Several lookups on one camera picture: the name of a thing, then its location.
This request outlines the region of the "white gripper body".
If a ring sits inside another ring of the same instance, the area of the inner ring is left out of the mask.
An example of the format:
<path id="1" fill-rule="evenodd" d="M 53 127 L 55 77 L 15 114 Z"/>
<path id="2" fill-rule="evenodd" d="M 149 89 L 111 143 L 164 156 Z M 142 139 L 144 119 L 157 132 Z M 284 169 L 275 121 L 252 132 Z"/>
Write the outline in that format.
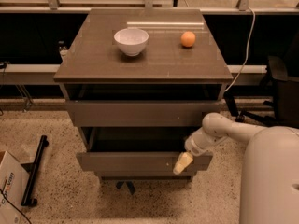
<path id="1" fill-rule="evenodd" d="M 206 153 L 210 147 L 217 146 L 224 140 L 225 137 L 213 136 L 200 128 L 186 139 L 184 147 L 187 152 L 198 157 Z"/>

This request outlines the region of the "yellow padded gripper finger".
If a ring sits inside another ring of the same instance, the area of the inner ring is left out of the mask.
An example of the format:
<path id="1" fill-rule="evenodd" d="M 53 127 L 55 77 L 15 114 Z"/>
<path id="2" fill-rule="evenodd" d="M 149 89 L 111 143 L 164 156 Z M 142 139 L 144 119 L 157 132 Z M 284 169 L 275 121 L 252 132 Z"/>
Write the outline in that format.
<path id="1" fill-rule="evenodd" d="M 182 152 L 174 166 L 173 173 L 180 175 L 193 162 L 193 155 L 189 152 Z"/>

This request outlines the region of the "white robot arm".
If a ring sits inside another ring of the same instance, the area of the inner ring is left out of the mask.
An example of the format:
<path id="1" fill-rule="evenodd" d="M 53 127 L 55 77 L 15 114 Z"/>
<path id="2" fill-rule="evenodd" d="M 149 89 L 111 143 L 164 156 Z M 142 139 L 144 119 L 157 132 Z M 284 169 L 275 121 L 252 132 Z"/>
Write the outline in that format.
<path id="1" fill-rule="evenodd" d="M 247 145 L 241 176 L 239 224 L 299 224 L 299 129 L 239 123 L 209 113 L 185 141 L 173 173 L 225 139 Z"/>

